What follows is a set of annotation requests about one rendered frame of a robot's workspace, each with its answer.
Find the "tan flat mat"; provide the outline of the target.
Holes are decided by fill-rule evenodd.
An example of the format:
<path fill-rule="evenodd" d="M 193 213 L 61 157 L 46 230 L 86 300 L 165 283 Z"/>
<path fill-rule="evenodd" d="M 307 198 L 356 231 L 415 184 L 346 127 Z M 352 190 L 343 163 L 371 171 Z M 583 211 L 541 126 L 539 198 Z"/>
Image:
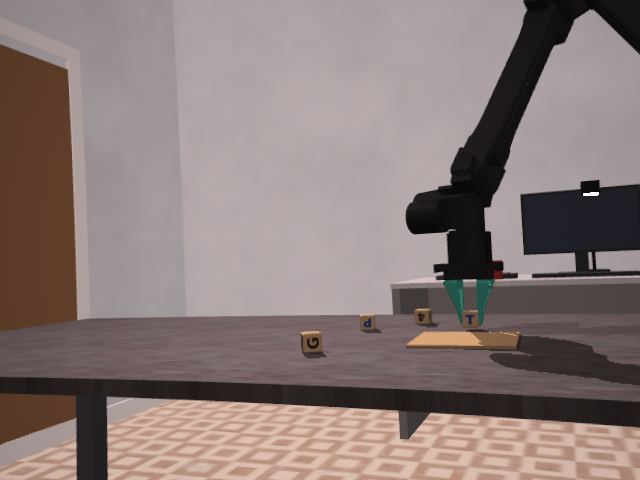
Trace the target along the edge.
<path fill-rule="evenodd" d="M 520 332 L 423 332 L 406 348 L 517 349 Z"/>

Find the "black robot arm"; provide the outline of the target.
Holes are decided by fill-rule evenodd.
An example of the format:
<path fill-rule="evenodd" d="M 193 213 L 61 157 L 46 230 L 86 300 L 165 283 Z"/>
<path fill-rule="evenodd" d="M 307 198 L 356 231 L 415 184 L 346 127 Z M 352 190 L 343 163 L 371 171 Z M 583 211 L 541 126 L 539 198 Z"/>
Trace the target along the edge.
<path fill-rule="evenodd" d="M 478 125 L 455 156 L 452 185 L 418 193 L 406 209 L 412 234 L 485 228 L 484 208 L 505 174 L 516 130 L 553 47 L 565 43 L 576 18 L 594 10 L 640 54 L 640 0 L 572 1 L 523 1 L 521 31 Z"/>

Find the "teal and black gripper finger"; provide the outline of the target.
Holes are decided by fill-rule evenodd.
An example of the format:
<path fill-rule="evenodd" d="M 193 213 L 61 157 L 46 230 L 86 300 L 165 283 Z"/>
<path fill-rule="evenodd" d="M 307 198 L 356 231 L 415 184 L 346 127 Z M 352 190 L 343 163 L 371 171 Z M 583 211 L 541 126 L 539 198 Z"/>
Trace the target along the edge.
<path fill-rule="evenodd" d="M 494 282 L 495 282 L 495 278 L 491 280 L 476 280 L 479 325 L 483 324 L 485 306 Z M 488 292 L 487 292 L 487 289 L 488 289 Z"/>
<path fill-rule="evenodd" d="M 443 283 L 456 307 L 460 324 L 462 325 L 462 311 L 464 311 L 463 280 L 445 280 Z M 461 302 L 459 302 L 459 294 Z"/>

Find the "tan letter block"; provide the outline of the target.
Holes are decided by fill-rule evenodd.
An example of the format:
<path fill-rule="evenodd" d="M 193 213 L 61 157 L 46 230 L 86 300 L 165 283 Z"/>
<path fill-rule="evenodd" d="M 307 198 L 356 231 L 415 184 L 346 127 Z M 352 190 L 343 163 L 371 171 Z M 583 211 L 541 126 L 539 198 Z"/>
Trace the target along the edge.
<path fill-rule="evenodd" d="M 360 315 L 360 330 L 375 330 L 375 314 Z"/>
<path fill-rule="evenodd" d="M 430 323 L 432 323 L 431 309 L 415 310 L 415 324 L 430 324 Z"/>
<path fill-rule="evenodd" d="M 322 334 L 318 331 L 301 332 L 301 350 L 304 353 L 322 352 Z"/>
<path fill-rule="evenodd" d="M 478 310 L 465 310 L 462 312 L 463 328 L 479 328 Z"/>

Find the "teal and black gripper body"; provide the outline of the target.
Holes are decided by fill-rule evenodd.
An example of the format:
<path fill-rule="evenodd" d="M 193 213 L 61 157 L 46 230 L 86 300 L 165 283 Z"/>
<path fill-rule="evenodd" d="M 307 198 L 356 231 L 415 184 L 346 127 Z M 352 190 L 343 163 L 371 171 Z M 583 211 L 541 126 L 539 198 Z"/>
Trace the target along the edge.
<path fill-rule="evenodd" d="M 450 264 L 434 264 L 434 273 L 443 272 L 444 280 L 491 280 L 494 271 L 504 270 L 503 262 L 484 264 L 488 263 L 485 228 L 468 231 L 469 235 L 449 231 Z"/>

